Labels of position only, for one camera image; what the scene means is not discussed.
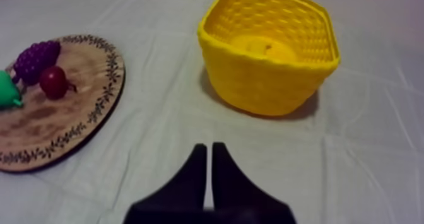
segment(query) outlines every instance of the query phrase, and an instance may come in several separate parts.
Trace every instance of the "toy fruit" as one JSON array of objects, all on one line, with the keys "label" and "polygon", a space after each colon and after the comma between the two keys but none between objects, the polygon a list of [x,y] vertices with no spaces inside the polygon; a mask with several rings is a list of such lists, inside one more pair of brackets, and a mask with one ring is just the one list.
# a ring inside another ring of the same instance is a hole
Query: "toy fruit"
[{"label": "toy fruit", "polygon": [[9,74],[0,71],[0,109],[14,106],[22,106],[21,95]]},{"label": "toy fruit", "polygon": [[16,72],[13,82],[17,83],[22,79],[27,85],[37,84],[44,69],[56,64],[60,52],[61,45],[56,41],[31,45],[19,55],[13,65]]},{"label": "toy fruit", "polygon": [[65,72],[58,66],[44,70],[40,76],[40,87],[47,98],[57,100],[65,96],[69,87],[76,91],[76,87],[67,79]]}]

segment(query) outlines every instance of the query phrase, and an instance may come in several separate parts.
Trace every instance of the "white fabric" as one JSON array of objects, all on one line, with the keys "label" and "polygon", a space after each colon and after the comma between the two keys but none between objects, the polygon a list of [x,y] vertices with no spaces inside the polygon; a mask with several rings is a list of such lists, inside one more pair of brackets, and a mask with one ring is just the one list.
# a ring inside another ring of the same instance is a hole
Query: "white fabric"
[{"label": "white fabric", "polygon": [[[0,67],[32,42],[92,33],[117,46],[127,71],[115,112],[82,150],[34,174],[0,173],[0,223],[121,223],[195,143],[213,141],[301,224],[424,223],[424,55],[405,22],[391,37],[383,16],[333,17],[342,64],[317,111],[267,120],[226,107],[208,83],[196,28],[212,1],[0,0]],[[343,3],[327,8],[340,16]]]}]

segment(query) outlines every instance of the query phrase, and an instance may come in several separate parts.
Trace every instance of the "wooden board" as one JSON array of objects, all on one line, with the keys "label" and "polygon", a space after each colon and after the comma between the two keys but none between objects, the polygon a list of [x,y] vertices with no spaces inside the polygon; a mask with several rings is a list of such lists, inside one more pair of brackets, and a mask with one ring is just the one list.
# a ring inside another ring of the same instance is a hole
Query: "wooden board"
[{"label": "wooden board", "polygon": [[57,65],[78,92],[49,100],[37,84],[26,89],[22,109],[0,111],[0,170],[33,170],[64,156],[96,131],[117,103],[125,70],[115,47],[92,35],[56,40],[62,46]]}]

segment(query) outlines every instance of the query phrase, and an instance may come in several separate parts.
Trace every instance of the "yellow basket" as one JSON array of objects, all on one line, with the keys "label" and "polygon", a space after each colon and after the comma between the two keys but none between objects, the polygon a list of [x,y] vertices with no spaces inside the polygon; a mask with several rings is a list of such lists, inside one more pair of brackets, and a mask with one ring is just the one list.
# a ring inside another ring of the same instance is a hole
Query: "yellow basket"
[{"label": "yellow basket", "polygon": [[292,112],[340,62],[330,18],[310,0],[216,0],[197,33],[216,92],[255,114]]}]

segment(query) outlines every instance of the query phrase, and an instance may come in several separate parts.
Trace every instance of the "grape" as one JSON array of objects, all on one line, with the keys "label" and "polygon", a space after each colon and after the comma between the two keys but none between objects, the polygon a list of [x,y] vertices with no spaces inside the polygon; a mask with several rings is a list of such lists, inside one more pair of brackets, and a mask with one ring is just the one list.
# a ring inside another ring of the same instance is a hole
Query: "grape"
[{"label": "grape", "polygon": [[41,73],[48,67],[54,66],[61,52],[61,45],[57,41],[47,41],[31,45],[25,49],[13,65],[16,76],[13,82],[20,79],[27,85],[35,85]]}]

